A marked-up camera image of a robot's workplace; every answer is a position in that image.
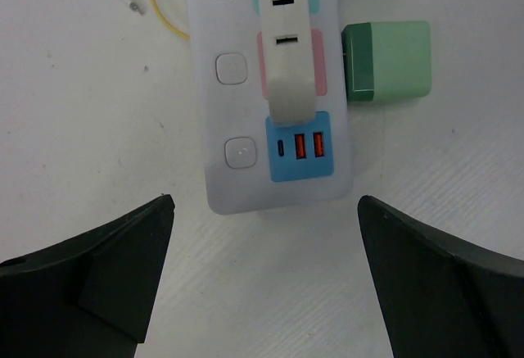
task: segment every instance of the power strip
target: power strip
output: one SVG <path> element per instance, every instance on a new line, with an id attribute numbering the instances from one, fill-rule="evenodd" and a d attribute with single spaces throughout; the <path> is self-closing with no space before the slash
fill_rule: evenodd
<path id="1" fill-rule="evenodd" d="M 227 215 L 347 194 L 337 0 L 187 5 L 211 209 Z"/>

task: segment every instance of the white table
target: white table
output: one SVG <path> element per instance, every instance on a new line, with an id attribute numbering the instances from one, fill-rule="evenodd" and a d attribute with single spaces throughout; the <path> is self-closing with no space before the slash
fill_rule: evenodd
<path id="1" fill-rule="evenodd" d="M 431 96 L 350 108 L 350 197 L 231 217 L 206 205 L 189 46 L 138 2 L 0 0 L 0 261 L 171 193 L 137 357 L 390 357 L 364 194 L 524 258 L 524 0 L 341 0 L 343 23 L 431 22 Z"/>

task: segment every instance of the yellow wire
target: yellow wire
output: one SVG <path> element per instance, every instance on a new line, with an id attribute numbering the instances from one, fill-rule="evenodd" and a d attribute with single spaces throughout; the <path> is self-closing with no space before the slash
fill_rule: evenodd
<path id="1" fill-rule="evenodd" d="M 165 27 L 167 27 L 167 29 L 171 30 L 173 33 L 175 33 L 177 36 L 181 37 L 182 39 L 189 40 L 189 34 L 184 33 L 182 30 L 171 25 L 169 20 L 165 18 L 164 14 L 162 14 L 162 11 L 160 11 L 160 8 L 158 7 L 158 3 L 156 2 L 156 0 L 151 0 L 151 5 L 153 6 L 153 9 L 155 10 L 156 14 L 158 15 L 162 23 L 165 25 Z"/>

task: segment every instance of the white button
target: white button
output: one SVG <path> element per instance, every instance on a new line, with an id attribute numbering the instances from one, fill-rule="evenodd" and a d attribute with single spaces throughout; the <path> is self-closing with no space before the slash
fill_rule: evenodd
<path id="1" fill-rule="evenodd" d="M 216 60 L 216 76 L 224 85 L 246 82 L 247 63 L 241 53 L 225 53 Z"/>
<path id="2" fill-rule="evenodd" d="M 256 163 L 256 146 L 251 138 L 234 138 L 226 142 L 226 162 L 231 168 L 248 168 Z"/>

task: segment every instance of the orange usb port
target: orange usb port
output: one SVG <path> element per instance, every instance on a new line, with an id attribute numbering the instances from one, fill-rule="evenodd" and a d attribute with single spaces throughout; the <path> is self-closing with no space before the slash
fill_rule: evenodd
<path id="1" fill-rule="evenodd" d="M 323 133 L 313 133 L 314 141 L 314 156 L 315 157 L 324 157 L 324 134 Z"/>
<path id="2" fill-rule="evenodd" d="M 305 135 L 295 134 L 295 149 L 296 149 L 296 158 L 305 159 Z"/>

